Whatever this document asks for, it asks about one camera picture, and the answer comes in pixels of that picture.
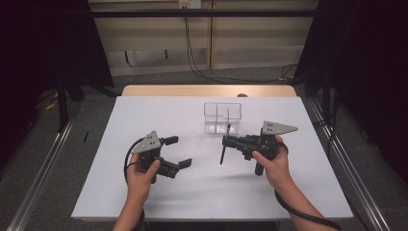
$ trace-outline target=black rod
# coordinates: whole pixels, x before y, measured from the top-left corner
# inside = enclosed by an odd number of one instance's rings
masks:
[[[93,17],[315,17],[332,15],[332,11],[317,10],[97,10],[68,12],[69,16]]]

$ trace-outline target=wrist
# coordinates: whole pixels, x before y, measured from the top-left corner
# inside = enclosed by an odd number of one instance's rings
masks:
[[[279,182],[275,184],[273,187],[279,194],[290,193],[293,190],[297,189],[297,185],[294,183],[292,178]]]
[[[137,196],[127,196],[125,204],[133,208],[142,208],[145,200]]]

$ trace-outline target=white table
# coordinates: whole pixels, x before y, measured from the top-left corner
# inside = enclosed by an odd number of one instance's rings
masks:
[[[327,218],[351,218],[352,213],[329,165],[312,123],[298,97],[118,97],[73,218],[115,220],[127,186],[123,161],[129,147],[156,130],[160,138],[178,136],[162,148],[162,157],[178,163],[192,158],[175,179],[158,176],[144,206],[146,221],[274,220],[289,218],[263,176],[254,174],[255,161],[227,148],[219,164],[221,134],[204,133],[204,103],[242,104],[239,136],[259,135],[264,120],[298,127],[283,135],[290,150],[293,180]]]

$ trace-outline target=aluminum rail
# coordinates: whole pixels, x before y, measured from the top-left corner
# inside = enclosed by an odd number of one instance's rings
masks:
[[[316,99],[313,99],[311,100],[310,103],[318,120],[323,120],[322,108],[318,101]],[[330,140],[330,136],[333,131],[332,127],[328,126],[327,124],[323,124],[322,128],[326,137]],[[333,133],[332,141],[330,143],[345,171],[345,174],[348,177],[348,180],[350,181],[352,187],[354,188],[354,191],[356,192],[357,196],[360,199],[360,202],[362,203],[364,209],[366,210],[366,213],[369,216],[375,230],[377,231],[391,230],[386,220],[384,219],[384,216],[382,215],[380,208],[373,199],[372,195],[370,194],[369,190],[367,189],[366,185],[364,184],[363,180],[358,174],[356,168],[351,163],[351,160],[349,159],[347,153],[345,152],[345,149],[342,143],[340,142],[339,138],[336,136],[336,133]]]
[[[51,170],[64,146],[66,138],[69,135],[69,132],[72,128],[73,122],[77,115],[79,114],[82,103],[76,105],[71,119],[68,121],[64,129],[58,133],[57,137],[54,140],[54,143],[48,152],[44,163],[42,164],[36,179],[31,185],[30,190],[28,190],[23,202],[20,204],[19,208],[14,214],[14,217],[7,228],[7,231],[22,231],[24,230],[30,215],[33,213],[34,208],[36,207],[37,201],[42,193],[42,190],[46,184],[48,176],[51,173]]]

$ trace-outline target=hand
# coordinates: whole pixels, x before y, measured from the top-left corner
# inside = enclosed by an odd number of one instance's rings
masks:
[[[134,198],[144,203],[149,196],[151,179],[159,169],[160,161],[154,161],[146,172],[143,171],[139,163],[139,154],[132,156],[130,164],[132,165],[127,168],[128,199]]]
[[[276,136],[278,142],[283,142],[282,138]],[[265,168],[267,179],[275,189],[283,187],[287,183],[292,183],[292,177],[289,173],[288,152],[282,146],[278,147],[278,154],[270,161],[261,153],[254,151],[254,159]]]

